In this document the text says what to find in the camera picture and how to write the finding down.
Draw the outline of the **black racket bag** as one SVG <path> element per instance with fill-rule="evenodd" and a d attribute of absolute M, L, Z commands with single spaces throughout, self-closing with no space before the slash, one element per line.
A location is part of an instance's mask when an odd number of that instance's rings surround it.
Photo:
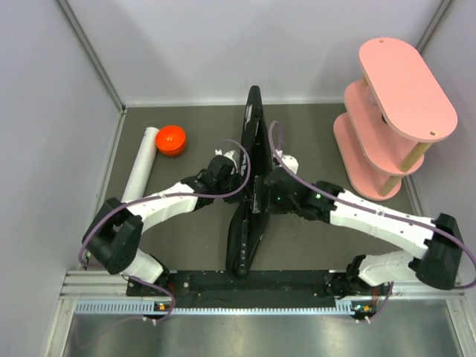
<path fill-rule="evenodd" d="M 241 145 L 248 153 L 239 157 L 239 174 L 248 179 L 246 194 L 233 215 L 229 229 L 225 268 L 236 278 L 248 275 L 255 254 L 268 224 L 269 213 L 252 213 L 251 200 L 255 176 L 267 176 L 273 168 L 268 131 L 264 118 L 260 87 L 253 85 L 248 92 L 243 118 Z"/>

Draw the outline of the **white shuttlecock tube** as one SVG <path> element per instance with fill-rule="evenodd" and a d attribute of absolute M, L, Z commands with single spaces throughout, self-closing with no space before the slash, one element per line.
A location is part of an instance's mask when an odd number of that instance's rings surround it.
<path fill-rule="evenodd" d="M 122 202 L 136 200 L 144 196 L 158 151 L 155 144 L 155 138 L 158 133 L 159 129 L 155 127 L 149 126 L 146 128 L 122 195 Z"/>

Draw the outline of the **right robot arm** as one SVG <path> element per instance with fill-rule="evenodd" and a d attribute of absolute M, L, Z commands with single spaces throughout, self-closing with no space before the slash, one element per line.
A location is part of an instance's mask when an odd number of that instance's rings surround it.
<path fill-rule="evenodd" d="M 383 283 L 418 280 L 439 290 L 456 287 L 463 249 L 457 220 L 412 216 L 367 201 L 343 187 L 317 181 L 307 187 L 282 167 L 255 181 L 258 205 L 270 214 L 293 213 L 308 221 L 350 228 L 398 247 L 361 254 L 346 268 L 349 289 L 362 295 Z"/>

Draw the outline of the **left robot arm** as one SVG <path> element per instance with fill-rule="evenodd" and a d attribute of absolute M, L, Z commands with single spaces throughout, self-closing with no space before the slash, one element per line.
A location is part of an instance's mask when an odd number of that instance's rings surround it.
<path fill-rule="evenodd" d="M 238 164 L 232 152 L 218 154 L 207 168 L 167 190 L 128 202 L 109 199 L 83 237 L 86 250 L 109 274 L 136 277 L 151 294 L 164 293 L 170 271 L 139 249 L 142 234 L 174 216 L 211 205 L 215 199 L 237 195 L 249 179 L 248 166 L 245 156 Z"/>

